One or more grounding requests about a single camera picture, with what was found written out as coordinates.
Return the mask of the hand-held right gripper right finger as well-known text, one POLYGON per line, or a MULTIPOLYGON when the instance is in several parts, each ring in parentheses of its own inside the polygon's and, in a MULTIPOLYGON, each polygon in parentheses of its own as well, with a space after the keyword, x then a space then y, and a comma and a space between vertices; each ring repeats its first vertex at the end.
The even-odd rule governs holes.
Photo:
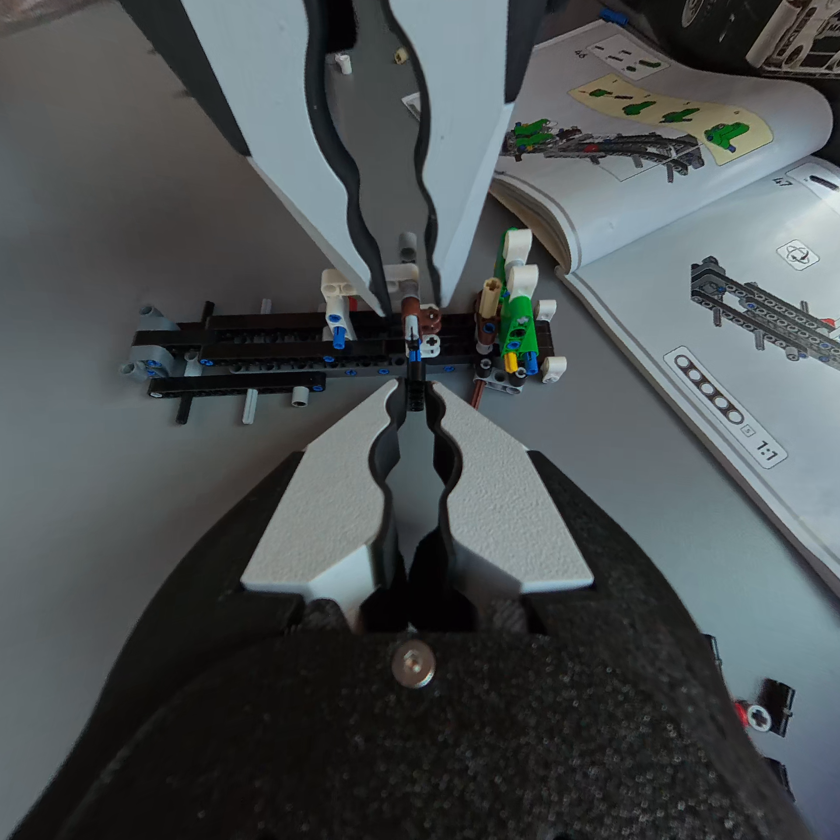
POLYGON ((594 575, 533 452, 441 383, 427 383, 449 582, 470 601, 578 590, 594 575))

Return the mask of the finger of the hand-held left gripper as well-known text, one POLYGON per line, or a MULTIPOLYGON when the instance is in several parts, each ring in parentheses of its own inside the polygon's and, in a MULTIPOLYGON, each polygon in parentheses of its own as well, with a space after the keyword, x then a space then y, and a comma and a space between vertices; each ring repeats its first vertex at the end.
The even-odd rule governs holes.
POLYGON ((419 87, 414 164, 427 207, 428 273, 445 307, 529 63, 529 2, 391 1, 387 15, 419 87))
POLYGON ((354 291, 390 316, 382 256, 361 214, 359 170, 329 110, 324 2, 182 5, 252 165, 354 291))

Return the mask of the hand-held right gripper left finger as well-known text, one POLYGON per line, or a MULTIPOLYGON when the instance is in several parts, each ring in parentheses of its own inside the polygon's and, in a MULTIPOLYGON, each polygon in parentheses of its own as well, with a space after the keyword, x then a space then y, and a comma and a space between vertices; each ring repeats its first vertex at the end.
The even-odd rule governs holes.
POLYGON ((361 628, 363 603, 399 564, 386 478, 403 420, 391 379, 310 442, 241 574, 246 590, 329 600, 361 628))

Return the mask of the black lego axle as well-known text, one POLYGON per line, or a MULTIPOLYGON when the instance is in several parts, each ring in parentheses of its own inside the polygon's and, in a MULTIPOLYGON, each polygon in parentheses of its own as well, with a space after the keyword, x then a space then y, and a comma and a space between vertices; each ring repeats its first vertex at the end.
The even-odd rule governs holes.
POLYGON ((418 316, 415 313, 406 314, 403 326, 406 344, 407 407, 412 412, 420 412, 424 409, 425 400, 425 362, 418 316))

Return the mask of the black lego chassis assembly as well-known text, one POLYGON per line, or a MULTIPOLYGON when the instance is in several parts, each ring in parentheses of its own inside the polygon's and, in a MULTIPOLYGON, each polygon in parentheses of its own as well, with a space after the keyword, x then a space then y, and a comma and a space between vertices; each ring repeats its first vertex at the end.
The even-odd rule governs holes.
POLYGON ((198 397, 243 396, 242 423, 249 425, 258 396, 289 394, 292 405, 306 406, 330 377, 395 377, 406 389, 403 318, 415 313, 425 382, 428 375, 470 371, 469 403, 478 408, 484 392, 517 395, 528 381, 557 382, 568 367, 553 348, 556 301, 532 299, 539 273, 525 265, 531 246, 530 230, 506 231, 492 275, 465 312, 442 313, 422 301, 411 232, 398 239, 399 261, 384 267, 392 301, 387 317, 361 309, 336 269, 322 273, 319 311, 272 313, 265 299, 258 314, 221 316, 206 301, 197 321, 175 322, 145 306, 119 374, 147 384, 152 398, 175 399, 177 424, 187 423, 198 397))

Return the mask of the lego instruction booklet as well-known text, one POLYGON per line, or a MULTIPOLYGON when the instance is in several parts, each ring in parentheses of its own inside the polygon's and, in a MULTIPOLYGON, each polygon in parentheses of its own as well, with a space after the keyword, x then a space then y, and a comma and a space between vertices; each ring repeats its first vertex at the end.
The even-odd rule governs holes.
POLYGON ((829 101, 682 66, 598 20, 535 47, 492 195, 838 584, 838 165, 829 101))

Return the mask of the black lego box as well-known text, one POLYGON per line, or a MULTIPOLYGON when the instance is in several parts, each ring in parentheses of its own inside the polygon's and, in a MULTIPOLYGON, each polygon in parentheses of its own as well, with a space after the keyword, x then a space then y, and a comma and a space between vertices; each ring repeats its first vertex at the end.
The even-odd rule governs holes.
POLYGON ((701 69, 839 78, 838 1, 642 1, 659 44, 701 69))

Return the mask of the pile of red black lego pins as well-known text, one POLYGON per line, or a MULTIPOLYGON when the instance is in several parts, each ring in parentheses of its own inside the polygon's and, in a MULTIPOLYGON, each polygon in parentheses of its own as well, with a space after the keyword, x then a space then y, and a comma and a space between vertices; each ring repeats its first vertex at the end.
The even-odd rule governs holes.
MULTIPOLYGON (((702 634, 710 649, 721 677, 723 677, 722 660, 719 653, 717 638, 710 634, 702 634)), ((780 738, 786 737, 790 720, 793 717, 793 703, 795 689, 777 679, 763 678, 758 695, 750 700, 730 694, 731 704, 739 720, 741 728, 751 732, 771 733, 780 738)), ((780 783, 784 791, 795 802, 791 789, 790 778, 786 766, 777 759, 763 756, 773 777, 780 783)))

